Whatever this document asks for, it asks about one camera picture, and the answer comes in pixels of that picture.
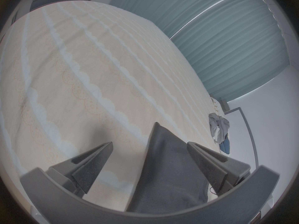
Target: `gray frame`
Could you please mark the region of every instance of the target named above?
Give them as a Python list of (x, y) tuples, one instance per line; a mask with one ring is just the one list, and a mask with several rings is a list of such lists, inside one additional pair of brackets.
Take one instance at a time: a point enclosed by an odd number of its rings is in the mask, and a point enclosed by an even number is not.
[(240, 113), (241, 113), (241, 115), (242, 115), (242, 117), (243, 117), (243, 119), (245, 121), (246, 127), (248, 129), (248, 133), (249, 133), (249, 136), (250, 136), (250, 139), (251, 139), (251, 143), (252, 143), (252, 147), (253, 147), (253, 152), (254, 152), (255, 167), (257, 168), (259, 166), (259, 160), (257, 158), (257, 151), (256, 151), (255, 142), (254, 142), (254, 139), (253, 139), (253, 135), (252, 135), (251, 129), (249, 127), (249, 124), (247, 122), (247, 119), (246, 119), (246, 117), (245, 117), (245, 115), (244, 115), (241, 107), (237, 107), (237, 108), (235, 108), (233, 110), (226, 111), (226, 112), (224, 112), (224, 114), (230, 114), (230, 113), (232, 113), (232, 112), (234, 112), (236, 110), (240, 110)]

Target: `striped bed sheet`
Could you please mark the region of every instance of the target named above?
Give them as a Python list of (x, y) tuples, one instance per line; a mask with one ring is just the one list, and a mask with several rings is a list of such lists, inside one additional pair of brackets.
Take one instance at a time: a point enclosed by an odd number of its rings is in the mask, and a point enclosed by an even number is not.
[(112, 141), (83, 199), (125, 211), (155, 122), (219, 152), (214, 104), (195, 71), (152, 22), (116, 7), (67, 1), (15, 22), (0, 44), (0, 154), (19, 177)]

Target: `curtain fold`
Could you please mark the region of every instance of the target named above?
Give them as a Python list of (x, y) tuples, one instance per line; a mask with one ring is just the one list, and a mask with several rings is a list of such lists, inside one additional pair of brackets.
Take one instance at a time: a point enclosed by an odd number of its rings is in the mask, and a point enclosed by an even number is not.
[[(111, 5), (147, 18), (168, 37), (220, 0), (112, 0)], [(205, 88), (233, 100), (265, 84), (289, 57), (276, 20), (262, 0), (225, 0), (173, 38)]]

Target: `folded fabric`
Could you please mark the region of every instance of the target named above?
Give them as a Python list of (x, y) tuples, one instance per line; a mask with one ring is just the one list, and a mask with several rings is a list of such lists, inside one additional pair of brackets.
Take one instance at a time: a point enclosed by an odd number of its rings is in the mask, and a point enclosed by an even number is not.
[(155, 123), (142, 173), (127, 211), (167, 214), (207, 202), (208, 180), (187, 144)]
[(225, 140), (221, 144), (219, 144), (219, 147), (222, 152), (229, 154), (230, 146), (229, 146), (229, 139), (227, 135), (225, 136)]
[(211, 135), (218, 144), (221, 144), (225, 140), (229, 129), (229, 121), (222, 116), (218, 116), (215, 113), (209, 114), (209, 122)]

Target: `pile of clothes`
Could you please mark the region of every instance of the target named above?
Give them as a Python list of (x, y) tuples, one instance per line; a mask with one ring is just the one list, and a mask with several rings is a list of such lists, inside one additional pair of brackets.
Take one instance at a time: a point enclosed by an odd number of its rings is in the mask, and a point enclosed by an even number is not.
[(228, 129), (229, 121), (216, 113), (209, 114), (211, 135), (216, 143), (219, 144), (220, 150), (230, 154)]

